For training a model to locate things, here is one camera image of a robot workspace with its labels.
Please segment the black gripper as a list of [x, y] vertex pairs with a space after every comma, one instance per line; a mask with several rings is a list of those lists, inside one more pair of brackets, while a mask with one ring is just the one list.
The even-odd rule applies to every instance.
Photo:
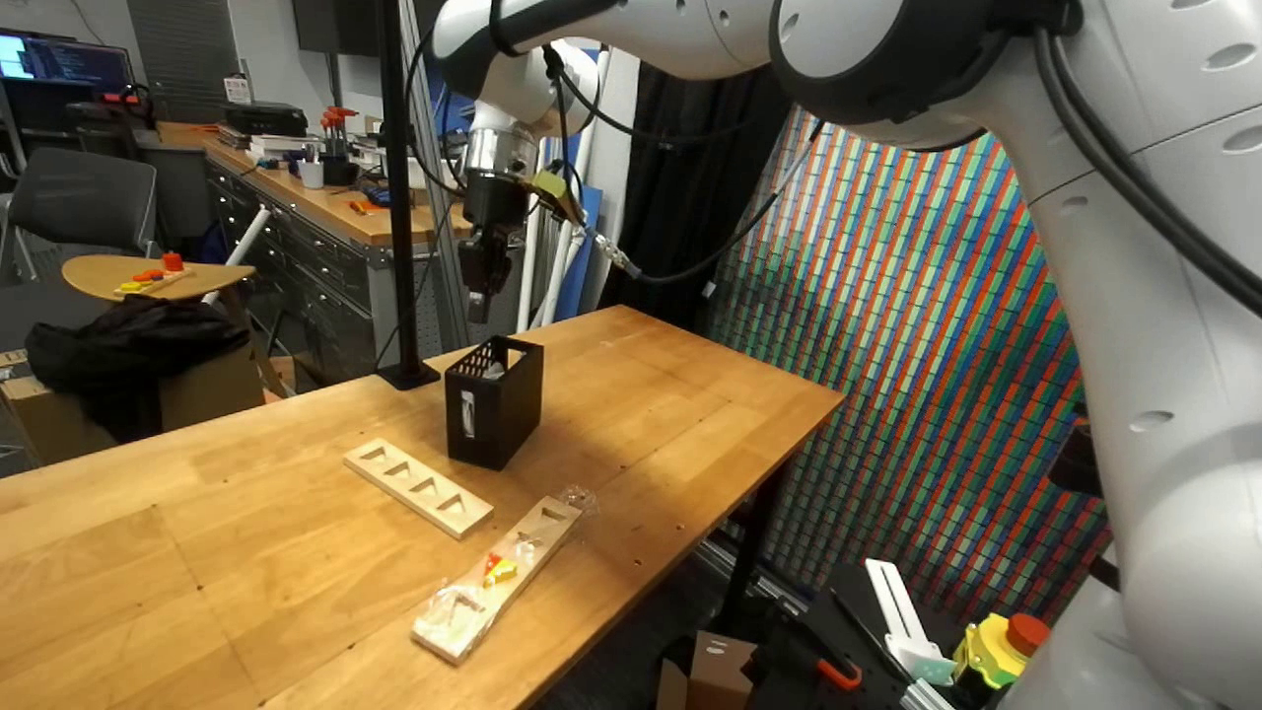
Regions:
[[468, 291], [497, 295], [512, 272], [510, 241], [530, 211], [530, 190], [512, 176], [474, 173], [466, 190], [460, 277]]

